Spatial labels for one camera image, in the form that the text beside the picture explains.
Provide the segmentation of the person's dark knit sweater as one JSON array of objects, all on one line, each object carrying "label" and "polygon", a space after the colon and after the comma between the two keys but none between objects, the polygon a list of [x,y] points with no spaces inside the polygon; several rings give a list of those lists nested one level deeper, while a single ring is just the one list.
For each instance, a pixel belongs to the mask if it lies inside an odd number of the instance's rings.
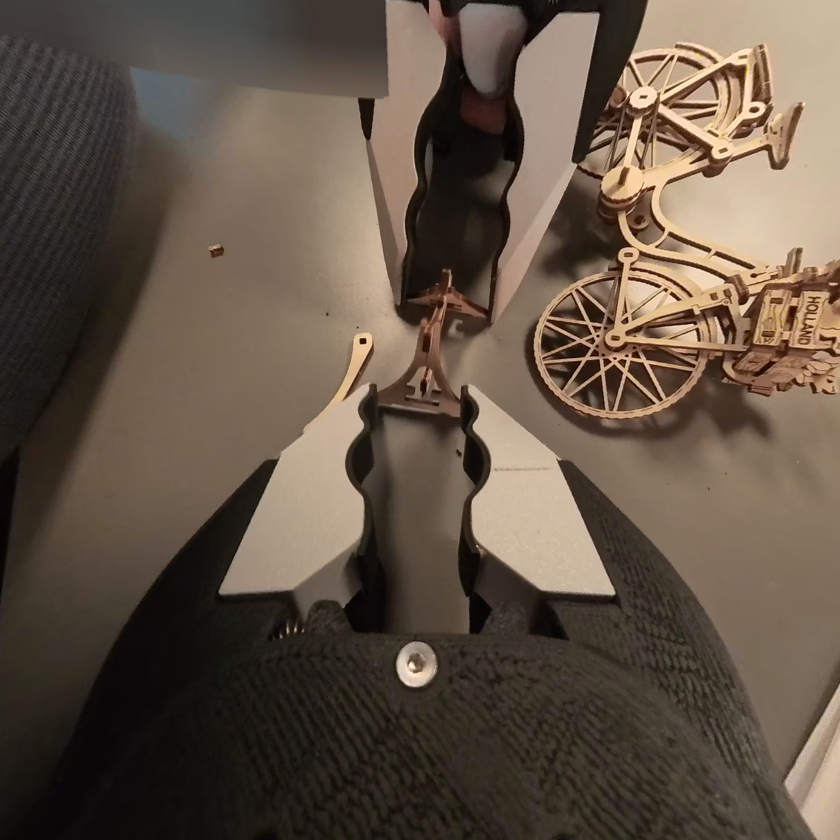
[{"label": "person's dark knit sweater", "polygon": [[79,340],[136,114],[127,67],[2,35],[2,461],[38,421]]}]

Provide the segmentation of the curved wooden strip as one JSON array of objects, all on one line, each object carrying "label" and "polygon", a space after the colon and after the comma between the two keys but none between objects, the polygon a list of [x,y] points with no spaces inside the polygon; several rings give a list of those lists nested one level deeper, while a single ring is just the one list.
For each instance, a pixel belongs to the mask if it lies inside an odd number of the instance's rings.
[{"label": "curved wooden strip", "polygon": [[353,336],[349,366],[331,400],[331,405],[341,403],[352,393],[364,371],[364,367],[367,365],[373,348],[374,341],[371,333],[358,332]]}]

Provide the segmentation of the person's left hand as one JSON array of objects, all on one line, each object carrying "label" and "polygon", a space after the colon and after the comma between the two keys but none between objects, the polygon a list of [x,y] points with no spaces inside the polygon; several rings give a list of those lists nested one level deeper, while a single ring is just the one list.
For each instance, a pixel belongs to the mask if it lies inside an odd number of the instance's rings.
[{"label": "person's left hand", "polygon": [[469,80],[461,55],[460,27],[456,16],[446,16],[439,1],[428,1],[427,11],[433,26],[457,59],[460,69],[459,115],[464,123],[490,135],[502,134],[506,124],[504,95],[487,98]]}]

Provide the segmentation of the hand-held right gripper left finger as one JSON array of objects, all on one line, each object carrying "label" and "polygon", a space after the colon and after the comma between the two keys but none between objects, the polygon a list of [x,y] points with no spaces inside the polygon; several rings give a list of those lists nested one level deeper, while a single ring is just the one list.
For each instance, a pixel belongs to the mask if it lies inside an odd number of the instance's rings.
[{"label": "hand-held right gripper left finger", "polygon": [[280,453],[220,596],[288,595],[300,614],[319,601],[379,596],[384,573],[363,488],[376,398],[375,385],[358,387]]}]

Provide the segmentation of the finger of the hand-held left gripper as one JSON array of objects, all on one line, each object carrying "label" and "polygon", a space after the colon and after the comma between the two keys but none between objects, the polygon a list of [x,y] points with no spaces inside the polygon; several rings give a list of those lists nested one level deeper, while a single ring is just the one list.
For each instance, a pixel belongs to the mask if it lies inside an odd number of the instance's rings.
[{"label": "finger of the hand-held left gripper", "polygon": [[491,322],[522,283],[574,170],[572,153],[599,14],[559,14],[521,50],[512,77],[518,166],[508,235],[494,272]]},{"label": "finger of the hand-held left gripper", "polygon": [[385,3],[388,92],[367,131],[374,204],[394,303],[402,308],[427,194],[427,142],[445,99],[448,50],[421,3]]}]

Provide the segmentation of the wooden model stand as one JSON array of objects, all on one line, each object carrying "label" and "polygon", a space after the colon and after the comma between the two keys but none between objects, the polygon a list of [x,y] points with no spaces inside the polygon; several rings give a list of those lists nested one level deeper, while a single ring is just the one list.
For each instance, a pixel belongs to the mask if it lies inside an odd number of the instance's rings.
[{"label": "wooden model stand", "polygon": [[460,417],[460,397],[448,383],[440,342],[449,313],[489,321],[488,309],[466,297],[454,285],[451,269],[443,269],[436,285],[409,298],[409,303],[429,308],[419,324],[412,362],[394,383],[377,393],[379,408]]}]

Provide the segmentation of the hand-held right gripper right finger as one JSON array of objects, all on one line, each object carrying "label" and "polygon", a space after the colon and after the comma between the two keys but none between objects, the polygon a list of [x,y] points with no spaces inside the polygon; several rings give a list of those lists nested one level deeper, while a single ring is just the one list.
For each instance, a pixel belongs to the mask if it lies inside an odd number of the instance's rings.
[{"label": "hand-held right gripper right finger", "polygon": [[458,576],[488,608],[616,596],[560,458],[475,385],[461,392],[464,506]]}]

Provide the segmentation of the white instruction booklet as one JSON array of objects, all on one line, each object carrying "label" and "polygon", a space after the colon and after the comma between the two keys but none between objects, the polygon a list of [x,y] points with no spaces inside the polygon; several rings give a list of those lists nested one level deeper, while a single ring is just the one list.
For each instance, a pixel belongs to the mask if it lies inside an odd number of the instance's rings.
[{"label": "white instruction booklet", "polygon": [[839,689],[797,756],[785,787],[815,838],[839,838]]}]

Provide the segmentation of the wooden bicycle model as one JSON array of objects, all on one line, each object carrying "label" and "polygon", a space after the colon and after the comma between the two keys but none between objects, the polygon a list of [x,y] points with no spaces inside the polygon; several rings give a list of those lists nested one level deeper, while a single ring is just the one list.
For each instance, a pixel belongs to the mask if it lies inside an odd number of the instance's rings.
[{"label": "wooden bicycle model", "polygon": [[579,170],[624,246],[604,271],[562,290],[535,325],[549,391],[577,413],[636,420],[671,409],[721,361],[726,384],[760,396],[838,389],[838,260],[781,265],[688,233],[665,189],[767,154],[788,165],[804,111],[774,111],[767,45],[724,56],[692,43],[632,55]]}]

